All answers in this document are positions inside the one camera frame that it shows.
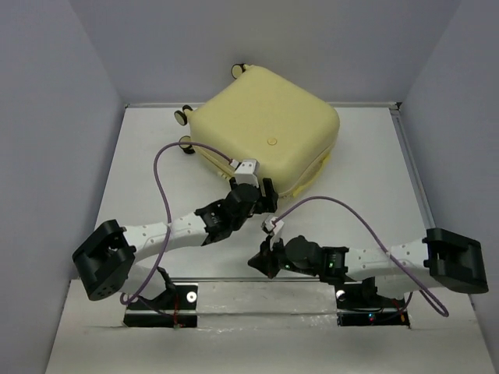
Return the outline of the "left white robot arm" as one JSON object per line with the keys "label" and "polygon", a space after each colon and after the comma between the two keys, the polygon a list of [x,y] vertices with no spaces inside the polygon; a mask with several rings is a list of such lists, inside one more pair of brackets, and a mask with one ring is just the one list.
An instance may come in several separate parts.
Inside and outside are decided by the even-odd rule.
{"label": "left white robot arm", "polygon": [[72,255],[89,300],[95,302],[116,293],[137,295],[154,307],[172,300],[174,284],[161,267],[148,269],[141,261],[176,249],[221,242],[238,231],[254,214],[273,213],[278,194],[264,178],[256,187],[230,181],[224,199],[175,219],[142,226],[122,226],[117,220],[100,224]]}

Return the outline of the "yellow suitcase with black lining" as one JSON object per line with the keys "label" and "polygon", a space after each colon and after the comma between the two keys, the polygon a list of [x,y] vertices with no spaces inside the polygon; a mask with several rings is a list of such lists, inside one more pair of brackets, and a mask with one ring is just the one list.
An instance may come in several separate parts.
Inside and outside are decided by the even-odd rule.
{"label": "yellow suitcase with black lining", "polygon": [[188,125],[185,141],[222,178],[234,175],[223,157],[255,159],[259,178],[271,178],[280,199],[308,189],[323,171],[340,129],[327,102],[269,69],[234,64],[233,82],[205,104],[175,111]]}

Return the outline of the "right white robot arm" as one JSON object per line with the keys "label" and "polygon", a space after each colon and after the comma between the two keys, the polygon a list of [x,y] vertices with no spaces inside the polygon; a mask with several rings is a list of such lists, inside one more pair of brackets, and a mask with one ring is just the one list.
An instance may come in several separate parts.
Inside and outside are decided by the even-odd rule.
{"label": "right white robot arm", "polygon": [[431,228],[425,238],[389,249],[321,246],[302,235],[288,242],[267,236],[248,264],[270,279],[287,270],[335,288],[368,280],[359,286],[360,299],[367,305],[430,288],[467,295],[489,290],[481,244],[442,228]]}

